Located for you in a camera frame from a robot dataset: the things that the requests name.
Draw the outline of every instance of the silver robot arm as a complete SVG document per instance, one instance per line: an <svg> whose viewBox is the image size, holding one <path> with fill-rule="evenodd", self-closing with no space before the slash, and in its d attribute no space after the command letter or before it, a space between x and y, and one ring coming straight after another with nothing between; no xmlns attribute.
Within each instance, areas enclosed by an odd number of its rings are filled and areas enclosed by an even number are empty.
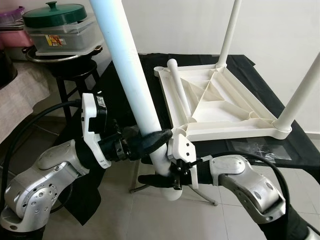
<svg viewBox="0 0 320 240"><path fill-rule="evenodd" d="M5 191L7 206L0 216L4 229L27 233L45 226L60 193L89 173L80 163L75 140L45 151L31 168L17 175Z"/></svg>
<svg viewBox="0 0 320 240"><path fill-rule="evenodd" d="M254 171L243 156L207 156L204 159L209 161L213 185L224 186L233 192L268 239L275 239L275 226L279 229L286 228L286 224L281 226L286 222L288 228L289 225L295 226L290 226L286 239L320 240L320 236L307 226L292 207L288 220L282 221L286 212L284 197L268 178Z"/></svg>
<svg viewBox="0 0 320 240"><path fill-rule="evenodd" d="M243 156L231 154L196 158L192 142L182 134L175 134L168 143L168 158L173 163L171 170L174 174L171 178L141 175L139 182L177 190L182 185L192 185L193 189L197 189L198 183L224 186L236 195L268 240L320 240L320 236L307 226L291 206L287 218L283 195L268 178L257 173Z"/></svg>
<svg viewBox="0 0 320 240"><path fill-rule="evenodd" d="M107 109L102 96L84 93L81 112L83 139L49 148L7 186L0 224L9 231L10 239L25 239L19 233L44 229L61 192L77 178L88 174L91 167L106 169L111 161L146 157L172 137L169 129L142 137L133 128L121 132L118 126L114 134L104 136ZM42 233L37 238L27 239L42 239Z"/></svg>

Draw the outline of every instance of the bolt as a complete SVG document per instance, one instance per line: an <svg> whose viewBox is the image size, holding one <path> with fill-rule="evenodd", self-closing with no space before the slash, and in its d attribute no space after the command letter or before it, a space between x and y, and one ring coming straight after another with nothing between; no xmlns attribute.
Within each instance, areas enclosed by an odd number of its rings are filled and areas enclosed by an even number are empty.
<svg viewBox="0 0 320 240"><path fill-rule="evenodd" d="M265 184L266 184L266 185L267 185L267 187L268 187L268 188L270 188L271 190L273 190L273 189L274 189L274 188L271 186L271 184L270 184L270 183L266 182Z"/></svg>
<svg viewBox="0 0 320 240"><path fill-rule="evenodd" d="M256 191L254 191L253 193L254 193L254 195L255 195L258 199L261 199L261 196L260 196L259 193L257 193Z"/></svg>

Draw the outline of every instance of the white pipe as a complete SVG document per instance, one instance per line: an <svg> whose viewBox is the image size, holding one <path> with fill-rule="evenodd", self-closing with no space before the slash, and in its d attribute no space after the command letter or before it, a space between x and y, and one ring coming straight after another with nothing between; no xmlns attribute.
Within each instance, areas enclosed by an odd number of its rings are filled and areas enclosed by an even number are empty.
<svg viewBox="0 0 320 240"><path fill-rule="evenodd" d="M182 86L181 78L180 78L179 71L178 71L177 61L175 59L171 58L166 63L166 65L170 69L170 72L171 72L171 75L172 75L172 78L174 81L175 89L178 93L178 96L179 96L180 102L182 104L184 113L186 116L191 117L191 111L189 108L189 104L188 104L188 100L186 97L184 87Z"/></svg>
<svg viewBox="0 0 320 240"><path fill-rule="evenodd" d="M232 12L231 12L229 24L228 24L228 27L226 29L226 33L225 33L225 36L224 36L224 41L223 41L221 53L220 53L220 56L219 56L219 60L216 63L216 68L227 66L227 57L228 57L229 49L230 49L230 46L231 46L232 37L233 37L234 32L235 32L236 23L237 23L239 11L240 11L241 2L242 2L242 0L234 0L234 4L233 4L233 7L232 7Z"/></svg>
<svg viewBox="0 0 320 240"><path fill-rule="evenodd" d="M281 131L291 130L291 124L295 120L298 111L301 109L318 80L320 80L320 53L316 56L309 71L306 73L279 118L273 122L275 128Z"/></svg>
<svg viewBox="0 0 320 240"><path fill-rule="evenodd" d="M141 134L144 136L160 131L156 109L121 1L90 2ZM150 154L150 158L158 174L169 174L171 162L167 158L165 144Z"/></svg>

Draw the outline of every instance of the tiled floor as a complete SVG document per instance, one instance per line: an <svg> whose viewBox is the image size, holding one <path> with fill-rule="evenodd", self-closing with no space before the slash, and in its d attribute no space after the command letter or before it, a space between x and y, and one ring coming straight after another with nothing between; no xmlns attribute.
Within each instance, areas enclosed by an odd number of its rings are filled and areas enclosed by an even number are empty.
<svg viewBox="0 0 320 240"><path fill-rule="evenodd" d="M37 155L48 148L56 136L35 129L15 153L11 170L29 167ZM201 185L200 190L220 204L213 206L185 187L177 201L165 200L154 187L130 194L135 163L114 162L106 170L99 192L102 197L97 212L85 226L64 208L53 213L44 240L265 240L238 199L227 189ZM278 182L268 167L254 169ZM320 186L305 171L281 168L287 180L291 203L309 223L320 229ZM140 165L140 174L152 174L152 166Z"/></svg>

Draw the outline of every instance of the black stool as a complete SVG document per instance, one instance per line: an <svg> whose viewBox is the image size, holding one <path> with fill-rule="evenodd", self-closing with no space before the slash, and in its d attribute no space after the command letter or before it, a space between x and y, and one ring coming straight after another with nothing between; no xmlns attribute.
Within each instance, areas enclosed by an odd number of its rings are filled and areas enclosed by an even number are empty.
<svg viewBox="0 0 320 240"><path fill-rule="evenodd" d="M76 91L82 97L83 93L89 93L85 80L90 75L97 83L99 74L97 72L97 63L91 59L92 56L99 54L103 50L102 46L96 46L92 52L87 55L36 55L37 49L25 47L22 52L26 59L33 63L45 66L55 77L59 89L61 101L67 102ZM75 82L76 88L67 94L65 81ZM68 122L71 119L71 111L68 106L63 108L65 119Z"/></svg>
<svg viewBox="0 0 320 240"><path fill-rule="evenodd" d="M68 99L78 91L80 97L82 97L83 93L90 93L90 90L87 88L85 80L90 75L93 76L94 81L97 83L99 80L99 74L97 72L97 63L90 59L86 62L85 65L81 67L74 66L74 69L70 69L69 71L59 71L52 72L52 75L56 79L56 84L58 86L61 102L67 102ZM76 87L69 93L67 93L65 81L72 81L75 83ZM63 107L64 115L66 121L71 120L71 111L69 106Z"/></svg>

